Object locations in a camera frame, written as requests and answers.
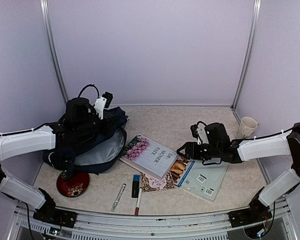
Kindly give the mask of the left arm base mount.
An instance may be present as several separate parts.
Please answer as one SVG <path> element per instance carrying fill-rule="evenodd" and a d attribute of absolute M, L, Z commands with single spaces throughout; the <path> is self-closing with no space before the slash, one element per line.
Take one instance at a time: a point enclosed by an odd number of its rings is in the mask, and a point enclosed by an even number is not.
<path fill-rule="evenodd" d="M 40 187 L 38 190 L 43 194 L 45 202 L 42 207 L 34 211 L 33 218 L 45 223 L 73 229 L 78 214 L 74 211 L 56 208 L 53 198 Z"/>

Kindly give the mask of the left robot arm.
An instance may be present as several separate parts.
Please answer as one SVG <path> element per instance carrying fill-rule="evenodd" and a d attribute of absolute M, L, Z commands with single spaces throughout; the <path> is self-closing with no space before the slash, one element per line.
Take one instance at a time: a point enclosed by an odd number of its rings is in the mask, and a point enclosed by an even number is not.
<path fill-rule="evenodd" d="M 94 105 L 84 97 L 66 103 L 65 113 L 56 122 L 21 131 L 0 133 L 0 192 L 22 201 L 53 223 L 60 218 L 54 200 L 41 188 L 5 172 L 1 162 L 15 156 L 45 151 L 52 162 L 73 172 L 78 155 L 110 139 L 127 120 L 120 108 L 108 109 L 110 99 L 101 96 Z"/>

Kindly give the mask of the navy blue student backpack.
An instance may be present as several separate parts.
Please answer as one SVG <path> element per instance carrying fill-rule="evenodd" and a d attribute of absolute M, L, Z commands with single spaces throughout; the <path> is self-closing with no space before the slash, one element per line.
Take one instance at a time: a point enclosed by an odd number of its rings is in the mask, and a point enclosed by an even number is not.
<path fill-rule="evenodd" d="M 70 147 L 45 150 L 42 154 L 43 162 L 54 169 L 66 171 L 70 176 L 77 172 L 100 174 L 110 169 L 123 154 L 128 116 L 119 106 L 105 110 L 104 113 L 112 120 L 107 135 L 100 134 L 76 150 Z"/>

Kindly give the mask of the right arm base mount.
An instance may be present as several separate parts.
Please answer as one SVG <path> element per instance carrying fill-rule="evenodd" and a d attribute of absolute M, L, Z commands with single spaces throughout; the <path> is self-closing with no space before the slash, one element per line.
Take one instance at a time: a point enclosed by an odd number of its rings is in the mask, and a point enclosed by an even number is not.
<path fill-rule="evenodd" d="M 270 207 L 259 201 L 259 195 L 263 189 L 264 187 L 255 194 L 247 208 L 228 213 L 232 228 L 258 223 L 273 217 Z"/>

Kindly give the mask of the white Designer Fate book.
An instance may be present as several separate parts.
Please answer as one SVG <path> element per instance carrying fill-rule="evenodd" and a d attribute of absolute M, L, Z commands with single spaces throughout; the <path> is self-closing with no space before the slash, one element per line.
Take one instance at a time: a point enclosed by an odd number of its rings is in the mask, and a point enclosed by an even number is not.
<path fill-rule="evenodd" d="M 136 135 L 124 147 L 120 160 L 149 177 L 162 180 L 177 158 L 174 150 L 143 135 Z"/>

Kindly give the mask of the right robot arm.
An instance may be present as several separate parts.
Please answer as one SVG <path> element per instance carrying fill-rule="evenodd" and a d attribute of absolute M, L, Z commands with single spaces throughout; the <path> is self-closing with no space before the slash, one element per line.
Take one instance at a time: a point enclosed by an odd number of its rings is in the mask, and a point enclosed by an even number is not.
<path fill-rule="evenodd" d="M 233 140 L 222 123 L 214 122 L 204 126 L 207 143 L 202 141 L 197 124 L 190 130 L 196 141 L 186 142 L 176 152 L 184 159 L 201 161 L 204 165 L 211 165 L 212 159 L 240 164 L 260 158 L 291 156 L 291 167 L 261 189 L 249 203 L 245 216 L 250 222 L 258 221 L 278 198 L 300 184 L 300 122 L 278 133 Z"/>

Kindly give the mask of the pale green book with barcode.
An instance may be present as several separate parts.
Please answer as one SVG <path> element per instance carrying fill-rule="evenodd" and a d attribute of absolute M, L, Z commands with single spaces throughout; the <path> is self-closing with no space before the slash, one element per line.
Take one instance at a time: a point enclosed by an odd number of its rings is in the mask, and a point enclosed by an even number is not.
<path fill-rule="evenodd" d="M 194 165 L 179 188 L 213 202 L 228 169 L 228 163 L 203 165 L 201 161 L 193 160 Z"/>

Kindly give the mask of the illustrated taming shrew book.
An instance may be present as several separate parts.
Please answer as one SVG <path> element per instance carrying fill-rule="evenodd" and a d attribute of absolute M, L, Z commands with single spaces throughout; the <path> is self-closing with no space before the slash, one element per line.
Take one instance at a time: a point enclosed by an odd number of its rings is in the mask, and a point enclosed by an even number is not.
<path fill-rule="evenodd" d="M 167 172 L 166 176 L 161 180 L 157 180 L 157 179 L 152 178 L 152 177 L 150 177 L 150 176 L 143 173 L 142 174 L 142 179 L 141 179 L 142 180 L 141 182 L 142 182 L 143 192 L 144 193 L 152 193 L 152 192 L 162 192 L 162 191 L 174 189 L 176 185 L 174 184 L 174 181 L 173 181 L 171 168 Z"/>

